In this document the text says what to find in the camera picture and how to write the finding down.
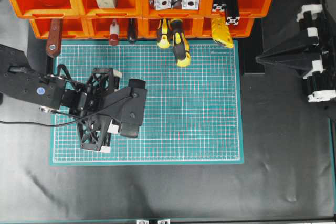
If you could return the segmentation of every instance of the yellow and black screwdriver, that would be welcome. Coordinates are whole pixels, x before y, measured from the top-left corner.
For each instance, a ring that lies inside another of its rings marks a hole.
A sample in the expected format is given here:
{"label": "yellow and black screwdriver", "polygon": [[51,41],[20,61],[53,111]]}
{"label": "yellow and black screwdriver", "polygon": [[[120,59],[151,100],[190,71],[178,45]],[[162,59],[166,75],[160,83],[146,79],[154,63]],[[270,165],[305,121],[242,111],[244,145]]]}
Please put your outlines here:
{"label": "yellow and black screwdriver", "polygon": [[173,30],[173,52],[176,63],[179,67],[186,67],[191,63],[191,56],[189,52],[189,43],[185,39],[182,28],[183,22],[181,19],[171,19],[170,25]]}
{"label": "yellow and black screwdriver", "polygon": [[157,29],[157,43],[160,48],[168,48],[172,37],[172,30],[170,28],[169,20],[164,18],[160,20]]}

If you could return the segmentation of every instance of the green cutting mat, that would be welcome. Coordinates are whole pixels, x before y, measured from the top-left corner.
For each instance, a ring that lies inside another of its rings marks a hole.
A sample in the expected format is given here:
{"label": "green cutting mat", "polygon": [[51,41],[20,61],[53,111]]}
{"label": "green cutting mat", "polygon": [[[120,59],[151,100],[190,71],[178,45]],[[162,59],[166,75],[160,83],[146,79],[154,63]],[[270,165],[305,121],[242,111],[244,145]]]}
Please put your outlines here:
{"label": "green cutting mat", "polygon": [[[191,41],[192,64],[179,68],[171,49],[153,41],[111,47],[101,41],[69,41],[56,64],[86,82],[94,67],[113,67],[146,81],[144,123],[137,139],[112,135],[111,153],[79,148],[76,126],[51,133],[52,165],[241,164],[243,139],[237,43],[227,49]],[[54,115],[56,124],[68,122]]]}

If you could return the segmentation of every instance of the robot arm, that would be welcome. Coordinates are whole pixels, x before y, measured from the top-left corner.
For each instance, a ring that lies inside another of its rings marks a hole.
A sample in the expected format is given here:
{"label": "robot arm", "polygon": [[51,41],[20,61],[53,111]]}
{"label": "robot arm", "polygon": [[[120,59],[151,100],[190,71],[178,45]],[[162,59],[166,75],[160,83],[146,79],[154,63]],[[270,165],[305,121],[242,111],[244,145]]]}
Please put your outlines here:
{"label": "robot arm", "polygon": [[17,49],[0,45],[0,56],[0,93],[38,104],[44,112],[59,113],[61,106],[68,107],[66,115],[76,119],[80,148],[108,151],[111,133],[138,137],[147,96],[144,81],[130,79],[118,90],[122,76],[113,68],[94,68],[88,81],[80,83],[72,80],[64,65],[55,75],[43,76]]}

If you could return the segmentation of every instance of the black table surface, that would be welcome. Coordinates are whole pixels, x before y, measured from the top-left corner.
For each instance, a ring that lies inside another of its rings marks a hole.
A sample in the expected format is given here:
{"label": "black table surface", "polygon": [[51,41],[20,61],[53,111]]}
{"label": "black table surface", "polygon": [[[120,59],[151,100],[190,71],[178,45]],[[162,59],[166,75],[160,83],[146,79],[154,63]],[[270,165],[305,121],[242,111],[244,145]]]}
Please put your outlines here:
{"label": "black table surface", "polygon": [[[301,5],[318,2],[273,0],[263,20],[265,47],[297,32]],[[15,17],[8,0],[0,0],[0,43],[28,49],[31,64],[45,67],[45,42],[32,38],[28,21]],[[333,216],[323,111],[307,103],[301,81],[286,71],[266,68],[264,76],[241,83],[242,165],[50,167],[49,129],[0,125],[0,222]],[[0,120],[50,122],[37,108],[4,97]]]}

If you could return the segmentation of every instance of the cable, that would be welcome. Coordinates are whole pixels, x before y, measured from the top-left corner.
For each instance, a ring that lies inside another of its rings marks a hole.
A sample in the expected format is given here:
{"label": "cable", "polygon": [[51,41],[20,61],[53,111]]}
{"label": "cable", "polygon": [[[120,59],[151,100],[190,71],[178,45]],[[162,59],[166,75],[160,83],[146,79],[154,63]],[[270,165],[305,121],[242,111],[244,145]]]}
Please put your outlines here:
{"label": "cable", "polygon": [[125,100],[125,99],[127,99],[127,98],[130,99],[130,98],[132,98],[132,97],[131,97],[131,96],[124,97],[124,98],[122,98],[122,99],[120,99],[120,100],[118,100],[118,101],[116,101],[116,102],[114,102],[114,103],[112,103],[112,104],[110,104],[110,105],[108,105],[108,106],[102,108],[101,110],[98,110],[98,111],[96,111],[96,112],[94,112],[94,113],[92,113],[92,114],[83,116],[82,118],[76,119],[76,120],[71,121],[71,122],[68,122],[68,123],[61,123],[61,124],[49,125],[49,124],[36,123],[36,122],[5,122],[5,121],[0,121],[0,124],[26,124],[26,125],[42,126],[42,127],[47,127],[47,128],[64,127],[64,126],[67,126],[67,125],[71,125],[71,124],[74,124],[74,123],[78,123],[78,122],[80,122],[80,121],[82,121],[82,120],[85,120],[86,118],[89,118],[89,117],[91,117],[91,116],[93,116],[93,115],[97,115],[97,114],[99,114],[99,112],[101,112],[101,111],[107,109],[108,107],[111,107],[111,106],[115,105],[116,103],[121,102],[122,100]]}
{"label": "cable", "polygon": [[51,111],[51,114],[54,114],[54,115],[55,115],[55,114],[58,114],[58,115],[65,115],[65,116],[68,116],[68,117],[70,117],[70,118],[77,118],[77,119],[80,118],[79,116],[76,116],[76,115],[70,115],[70,114],[63,113],[63,112],[56,111],[56,110]]}

